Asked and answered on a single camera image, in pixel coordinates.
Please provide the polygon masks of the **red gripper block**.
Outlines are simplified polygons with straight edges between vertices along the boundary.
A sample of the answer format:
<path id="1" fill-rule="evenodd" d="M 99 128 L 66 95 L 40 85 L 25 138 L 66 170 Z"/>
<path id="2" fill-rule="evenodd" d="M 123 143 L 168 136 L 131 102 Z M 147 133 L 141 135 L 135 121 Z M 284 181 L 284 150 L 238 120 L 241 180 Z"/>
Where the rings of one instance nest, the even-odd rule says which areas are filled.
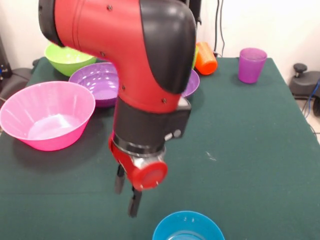
<path id="1" fill-rule="evenodd" d="M 135 156 L 119 148 L 115 143 L 116 139 L 113 133 L 108 140 L 109 149 L 118 163 L 114 191 L 118 195 L 121 194 L 125 179 L 130 181 L 133 195 L 130 199 L 128 215 L 135 218 L 142 198 L 141 191 L 156 188 L 168 173 L 168 166 L 164 161 L 166 148 L 163 147 L 154 155 Z"/>

